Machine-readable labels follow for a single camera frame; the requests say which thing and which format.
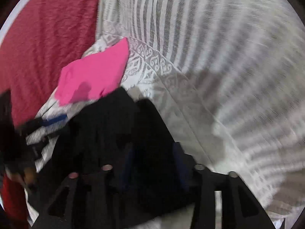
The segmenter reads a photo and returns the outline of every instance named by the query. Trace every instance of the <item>black object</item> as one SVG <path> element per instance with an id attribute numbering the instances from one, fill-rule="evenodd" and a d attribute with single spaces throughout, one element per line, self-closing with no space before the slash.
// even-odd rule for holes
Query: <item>black object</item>
<path id="1" fill-rule="evenodd" d="M 42 157 L 41 151 L 48 144 L 48 139 L 56 136 L 56 133 L 46 135 L 40 142 L 31 145 L 27 145 L 26 137 L 40 127 L 56 123 L 67 116 L 64 114 L 49 121 L 39 117 L 15 128 L 11 113 L 11 93 L 7 90 L 0 95 L 0 187 L 5 169 L 12 174 L 20 174 L 22 178 L 25 168 L 35 169 L 35 160 Z"/>
<path id="2" fill-rule="evenodd" d="M 70 179 L 71 172 L 79 177 Z M 215 190 L 223 193 L 224 228 L 273 228 L 239 177 L 196 165 L 154 105 L 134 103 L 119 88 L 60 131 L 29 203 L 40 213 L 34 229 L 129 228 L 192 203 L 192 228 L 209 229 L 215 228 Z"/>
<path id="3" fill-rule="evenodd" d="M 193 158 L 183 153 L 180 144 L 174 144 L 173 148 L 176 148 L 174 159 L 177 170 L 180 169 L 177 173 L 184 173 L 182 176 L 186 178 L 183 178 L 183 182 L 188 186 L 185 196 L 178 196 L 176 200 L 181 202 L 181 207 L 193 202 L 196 204 L 191 229 L 215 228 L 216 190 L 222 191 L 223 229 L 274 228 L 264 209 L 236 173 L 213 173 L 200 164 L 193 165 Z M 123 153 L 123 166 L 130 164 L 130 151 L 136 150 L 131 147 Z M 143 193 L 148 187 L 143 185 L 142 178 L 137 175 L 137 161 L 134 159 L 131 164 L 133 167 L 128 173 L 128 188 L 124 191 L 113 185 L 121 183 L 116 180 L 120 177 L 113 174 L 115 168 L 75 179 L 66 177 L 32 229 L 121 229 L 165 214 L 161 211 L 162 207 L 159 207 L 159 211 L 147 209 L 143 198 L 149 195 L 143 197 Z"/>
<path id="4" fill-rule="evenodd" d="M 0 228 L 1 229 L 11 229 L 11 223 L 7 218 L 2 206 L 0 205 Z"/>

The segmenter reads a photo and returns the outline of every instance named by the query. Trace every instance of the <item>white cloth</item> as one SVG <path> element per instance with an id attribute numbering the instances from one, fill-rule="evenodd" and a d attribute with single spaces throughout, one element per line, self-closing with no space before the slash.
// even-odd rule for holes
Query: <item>white cloth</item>
<path id="1" fill-rule="evenodd" d="M 100 0 L 84 56 L 122 37 L 122 86 L 153 101 L 186 153 L 239 173 L 275 224 L 303 209 L 305 27 L 286 0 Z M 146 226 L 189 228 L 191 210 Z"/>

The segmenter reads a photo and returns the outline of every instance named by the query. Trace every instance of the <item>red blanket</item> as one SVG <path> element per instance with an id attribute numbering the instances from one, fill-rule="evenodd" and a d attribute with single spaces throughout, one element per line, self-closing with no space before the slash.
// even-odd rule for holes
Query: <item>red blanket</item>
<path id="1" fill-rule="evenodd" d="M 11 89 L 15 125 L 36 115 L 60 70 L 93 44 L 97 5 L 98 0 L 30 0 L 18 15 L 0 48 L 0 92 Z M 2 199 L 8 216 L 26 228 L 23 188 L 6 179 Z"/>

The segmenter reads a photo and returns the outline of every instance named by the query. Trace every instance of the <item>pink cloth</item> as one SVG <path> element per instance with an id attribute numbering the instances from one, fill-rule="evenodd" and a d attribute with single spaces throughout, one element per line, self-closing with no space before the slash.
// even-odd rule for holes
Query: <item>pink cloth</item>
<path id="1" fill-rule="evenodd" d="M 14 20 L 0 47 L 0 93 L 11 89 L 14 125 L 37 114 L 61 69 L 94 43 L 98 2 L 30 0 Z M 24 188 L 5 176 L 1 195 L 15 227 L 28 228 Z"/>
<path id="2" fill-rule="evenodd" d="M 104 52 L 78 59 L 61 71 L 55 98 L 61 106 L 96 100 L 115 90 L 129 57 L 127 38 Z"/>

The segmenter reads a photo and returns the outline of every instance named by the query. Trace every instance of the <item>white patterned fabric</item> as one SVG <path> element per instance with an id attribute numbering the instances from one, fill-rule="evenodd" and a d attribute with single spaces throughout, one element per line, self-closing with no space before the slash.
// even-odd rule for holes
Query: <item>white patterned fabric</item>
<path id="1" fill-rule="evenodd" d="M 59 106 L 59 101 L 55 99 L 54 97 L 55 91 L 51 94 L 50 98 L 48 101 L 42 106 L 42 108 L 39 110 L 37 113 L 36 117 L 41 117 L 44 119 L 47 118 L 54 118 L 58 115 L 62 115 L 63 113 L 67 114 L 68 119 L 65 121 L 61 121 L 58 123 L 53 124 L 52 126 L 49 127 L 41 127 L 38 130 L 36 130 L 34 133 L 29 135 L 26 139 L 28 144 L 33 144 L 37 143 L 41 140 L 41 138 L 44 135 L 47 135 L 51 132 L 54 132 L 60 128 L 62 128 L 65 123 L 70 120 L 75 114 L 80 112 L 86 105 L 92 103 L 93 101 L 87 101 L 87 102 L 78 102 L 75 104 L 69 104 L 67 106 L 61 107 Z M 49 159 L 52 156 L 56 141 L 58 137 L 55 137 L 53 139 L 50 139 L 50 143 L 43 149 L 42 151 L 42 158 L 37 160 L 35 162 L 36 164 L 36 169 L 37 172 L 39 172 L 42 167 L 49 161 Z M 29 215 L 32 220 L 31 224 L 35 222 L 35 220 L 38 217 L 38 212 L 34 210 L 31 205 L 27 204 L 28 210 L 29 210 Z"/>
<path id="2" fill-rule="evenodd" d="M 122 86 L 153 101 L 186 153 L 239 173 L 274 222 L 303 209 L 305 27 L 286 0 L 100 0 L 84 56 L 122 37 Z M 191 209 L 146 226 L 189 228 Z"/>

